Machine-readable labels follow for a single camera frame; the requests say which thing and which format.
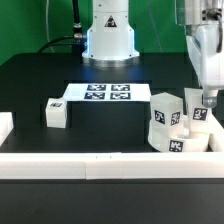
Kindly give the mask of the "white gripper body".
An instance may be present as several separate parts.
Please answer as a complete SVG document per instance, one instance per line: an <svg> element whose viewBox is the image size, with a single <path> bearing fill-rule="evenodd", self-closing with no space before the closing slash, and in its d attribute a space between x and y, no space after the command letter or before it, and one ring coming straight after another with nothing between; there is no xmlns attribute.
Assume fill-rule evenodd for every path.
<svg viewBox="0 0 224 224"><path fill-rule="evenodd" d="M190 61L203 89L204 98L215 98L224 90L224 43L217 52L219 32L217 25L198 26L194 36L186 36Z"/></svg>

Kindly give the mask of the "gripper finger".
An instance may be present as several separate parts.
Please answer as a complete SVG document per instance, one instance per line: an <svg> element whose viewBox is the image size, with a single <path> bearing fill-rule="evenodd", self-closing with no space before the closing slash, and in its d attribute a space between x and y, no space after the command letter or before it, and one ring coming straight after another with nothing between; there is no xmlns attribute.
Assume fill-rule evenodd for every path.
<svg viewBox="0 0 224 224"><path fill-rule="evenodd" d="M215 108L217 106L217 90L203 90L202 102L203 106L206 108Z"/></svg>

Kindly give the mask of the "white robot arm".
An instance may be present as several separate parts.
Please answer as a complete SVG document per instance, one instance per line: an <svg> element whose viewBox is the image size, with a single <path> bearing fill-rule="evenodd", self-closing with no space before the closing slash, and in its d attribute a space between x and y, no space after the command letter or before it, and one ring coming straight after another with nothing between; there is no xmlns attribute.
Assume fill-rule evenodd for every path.
<svg viewBox="0 0 224 224"><path fill-rule="evenodd" d="M92 0L93 23L87 31L83 61L118 67L139 57L129 25L129 0ZM224 0L175 0L175 20L185 29L190 61L202 87L202 104L217 105L224 90Z"/></svg>

